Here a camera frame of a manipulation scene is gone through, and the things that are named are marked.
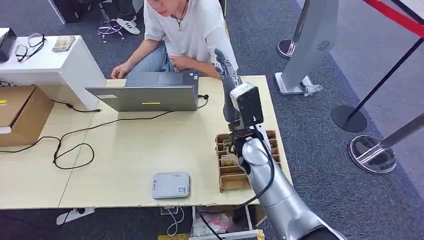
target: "plastic wrapper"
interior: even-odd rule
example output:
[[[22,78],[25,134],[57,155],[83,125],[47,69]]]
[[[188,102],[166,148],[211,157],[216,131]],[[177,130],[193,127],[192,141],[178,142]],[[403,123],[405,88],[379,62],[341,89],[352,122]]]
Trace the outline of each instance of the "plastic wrapper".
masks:
[[[224,234],[227,230],[233,226],[233,220],[230,216],[226,216],[224,213],[221,214],[202,214],[209,226],[217,233]],[[191,237],[203,237],[211,236],[213,233],[206,226],[199,214],[196,214],[196,220],[193,221],[191,227]]]
[[[301,82],[300,83],[300,86],[302,87],[302,89],[304,91],[304,94],[303,95],[305,97],[310,96],[310,95],[312,95],[314,93],[318,93],[319,91],[322,91],[324,89],[319,84],[316,84],[316,85],[305,85],[303,82]]]

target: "man's hand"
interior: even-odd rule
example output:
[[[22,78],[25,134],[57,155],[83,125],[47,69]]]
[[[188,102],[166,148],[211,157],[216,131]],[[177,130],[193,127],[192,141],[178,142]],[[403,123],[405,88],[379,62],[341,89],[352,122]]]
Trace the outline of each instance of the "man's hand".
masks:
[[[125,62],[117,67],[115,67],[110,75],[112,79],[123,79],[133,67]]]
[[[193,59],[188,56],[169,56],[173,66],[179,71],[185,71],[187,69],[194,69]]]

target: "sunglasses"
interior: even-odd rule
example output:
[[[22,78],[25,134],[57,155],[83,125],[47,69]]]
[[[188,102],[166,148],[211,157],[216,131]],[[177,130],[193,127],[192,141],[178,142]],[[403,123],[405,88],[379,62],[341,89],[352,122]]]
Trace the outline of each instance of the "sunglasses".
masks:
[[[38,53],[43,47],[44,43],[46,41],[46,38],[43,35],[40,35],[39,33],[33,33],[28,37],[28,46],[25,46],[23,44],[19,44],[14,54],[16,55],[17,61],[19,63],[24,62],[24,60],[28,60],[32,56],[34,56],[36,53]]]

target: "black box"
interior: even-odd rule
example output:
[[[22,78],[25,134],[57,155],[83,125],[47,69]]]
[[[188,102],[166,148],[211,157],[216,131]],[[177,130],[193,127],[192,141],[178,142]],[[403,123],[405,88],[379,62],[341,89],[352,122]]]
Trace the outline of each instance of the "black box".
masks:
[[[53,0],[66,23],[77,23],[84,13],[85,4],[79,0]]]
[[[16,34],[9,28],[8,31],[0,36],[0,63],[7,62],[12,54],[12,46],[16,40]]]

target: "silver robotic arm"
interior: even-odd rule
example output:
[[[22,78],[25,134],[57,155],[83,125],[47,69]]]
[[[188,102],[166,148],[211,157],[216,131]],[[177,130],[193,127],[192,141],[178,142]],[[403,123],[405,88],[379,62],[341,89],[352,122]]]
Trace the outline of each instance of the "silver robotic arm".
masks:
[[[262,127],[264,121],[259,90],[233,70],[218,49],[225,104],[223,114],[231,131],[230,138],[238,164],[246,172],[250,185],[266,212],[279,240],[344,240],[315,215],[300,198],[280,167],[271,157],[271,146]]]

